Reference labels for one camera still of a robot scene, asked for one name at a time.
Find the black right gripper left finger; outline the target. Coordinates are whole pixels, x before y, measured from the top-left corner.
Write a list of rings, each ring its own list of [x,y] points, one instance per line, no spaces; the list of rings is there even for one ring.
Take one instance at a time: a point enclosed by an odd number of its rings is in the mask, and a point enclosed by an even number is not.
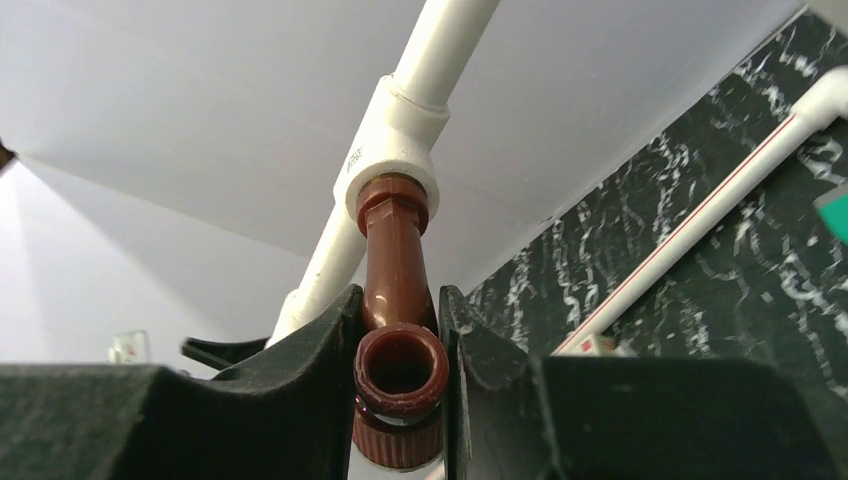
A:
[[[214,378],[166,366],[5,364],[5,479],[343,479],[359,286]]]

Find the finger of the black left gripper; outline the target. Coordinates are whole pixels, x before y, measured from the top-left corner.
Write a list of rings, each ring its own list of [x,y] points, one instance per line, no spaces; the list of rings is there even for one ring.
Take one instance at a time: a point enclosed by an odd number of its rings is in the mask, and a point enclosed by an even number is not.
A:
[[[268,337],[241,342],[213,342],[192,337],[183,340],[181,354],[202,365],[222,371],[262,351]]]

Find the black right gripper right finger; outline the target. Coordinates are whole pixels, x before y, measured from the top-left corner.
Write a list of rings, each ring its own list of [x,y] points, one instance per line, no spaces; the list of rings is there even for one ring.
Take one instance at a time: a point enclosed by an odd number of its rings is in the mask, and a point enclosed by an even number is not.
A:
[[[843,479],[799,390],[747,360],[534,356],[440,291],[449,479]]]

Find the brown water faucet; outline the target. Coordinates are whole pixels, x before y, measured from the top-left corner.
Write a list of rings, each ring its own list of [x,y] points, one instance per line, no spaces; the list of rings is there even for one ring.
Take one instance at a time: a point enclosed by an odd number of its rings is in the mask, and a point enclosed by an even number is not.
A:
[[[358,195],[365,334],[353,363],[352,440],[371,463],[401,472],[429,465],[443,449],[450,366],[422,252],[428,221],[423,187],[400,174],[377,177]]]

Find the small cardboard box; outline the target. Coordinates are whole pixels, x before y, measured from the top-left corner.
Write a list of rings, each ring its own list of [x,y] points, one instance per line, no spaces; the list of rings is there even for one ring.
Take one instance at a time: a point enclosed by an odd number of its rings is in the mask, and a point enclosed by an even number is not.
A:
[[[612,338],[592,334],[570,350],[573,355],[593,357],[635,358],[637,353],[627,343],[617,344]]]

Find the white PVC pipe frame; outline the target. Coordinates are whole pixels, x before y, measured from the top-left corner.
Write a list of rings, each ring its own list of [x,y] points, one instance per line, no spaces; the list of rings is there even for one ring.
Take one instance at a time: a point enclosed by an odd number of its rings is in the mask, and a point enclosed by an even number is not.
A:
[[[378,326],[419,322],[428,290],[420,238],[439,206],[431,152],[448,100],[495,10],[493,1],[428,1],[394,72],[372,95],[333,188],[335,200],[299,286],[271,335],[315,320],[366,262],[389,290]],[[847,70],[822,75],[773,130],[559,346],[565,355],[613,324],[814,132],[847,114]]]

